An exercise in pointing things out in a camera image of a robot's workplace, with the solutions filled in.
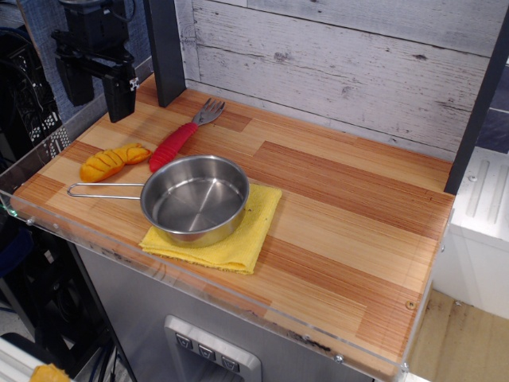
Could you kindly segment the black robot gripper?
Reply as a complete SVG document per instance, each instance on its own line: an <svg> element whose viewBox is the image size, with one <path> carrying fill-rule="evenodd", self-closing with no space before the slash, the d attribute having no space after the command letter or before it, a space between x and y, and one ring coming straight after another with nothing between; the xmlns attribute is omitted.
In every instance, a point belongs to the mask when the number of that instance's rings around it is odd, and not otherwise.
<svg viewBox="0 0 509 382"><path fill-rule="evenodd" d="M115 64L132 64L134 57L125 48L128 23L134 14L126 12L123 1L60 1L68 29L55 30L55 62L64 90L73 106L95 97L89 59ZM103 78L110 121L117 123L134 113L138 77L131 65L111 68Z"/></svg>

